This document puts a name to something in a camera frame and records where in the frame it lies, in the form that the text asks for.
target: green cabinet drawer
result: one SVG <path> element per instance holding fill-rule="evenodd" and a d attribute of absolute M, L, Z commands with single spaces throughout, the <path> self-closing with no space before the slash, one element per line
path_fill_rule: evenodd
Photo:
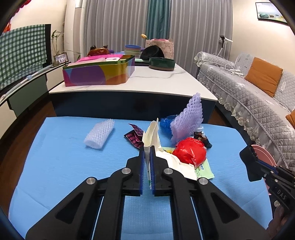
<path fill-rule="evenodd" d="M 42 75 L 15 92 L 8 101 L 15 115 L 18 117 L 27 107 L 47 91 L 46 77 Z"/>

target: green packet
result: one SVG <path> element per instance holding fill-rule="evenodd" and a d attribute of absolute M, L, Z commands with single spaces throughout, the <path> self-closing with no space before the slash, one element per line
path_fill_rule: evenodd
<path fill-rule="evenodd" d="M 165 152 L 171 153 L 174 151 L 174 147 L 162 147 Z M 203 162 L 197 169 L 195 169 L 195 173 L 197 178 L 214 178 L 214 174 L 211 171 L 208 159 L 206 158 L 205 162 Z"/>

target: hand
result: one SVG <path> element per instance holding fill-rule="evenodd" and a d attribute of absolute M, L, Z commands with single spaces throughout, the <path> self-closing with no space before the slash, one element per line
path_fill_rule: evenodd
<path fill-rule="evenodd" d="M 288 220 L 288 215 L 284 214 L 284 208 L 280 205 L 276 208 L 273 220 L 268 224 L 266 231 L 268 232 L 270 238 L 272 239 L 281 229 L 281 227 Z"/>

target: gray quilted sofa cover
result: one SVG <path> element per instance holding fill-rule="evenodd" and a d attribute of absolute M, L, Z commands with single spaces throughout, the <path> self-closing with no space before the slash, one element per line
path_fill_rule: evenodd
<path fill-rule="evenodd" d="M 253 56 L 242 53 L 233 63 L 200 52 L 194 58 L 200 67 L 197 79 L 231 111 L 251 140 L 268 150 L 278 165 L 295 171 L 295 129 L 286 119 L 286 115 L 295 109 L 295 76 L 283 71 L 272 98 L 243 77 L 225 69 L 229 64 L 247 75 L 253 59 Z"/>

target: brown teapot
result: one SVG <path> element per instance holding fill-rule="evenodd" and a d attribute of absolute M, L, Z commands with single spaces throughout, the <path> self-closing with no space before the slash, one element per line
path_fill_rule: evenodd
<path fill-rule="evenodd" d="M 107 55 L 107 54 L 110 54 L 110 51 L 108 50 L 108 45 L 104 46 L 103 48 L 97 48 L 95 45 L 93 45 L 90 48 L 90 51 L 87 54 L 87 56 L 90 57 L 90 56 Z"/>

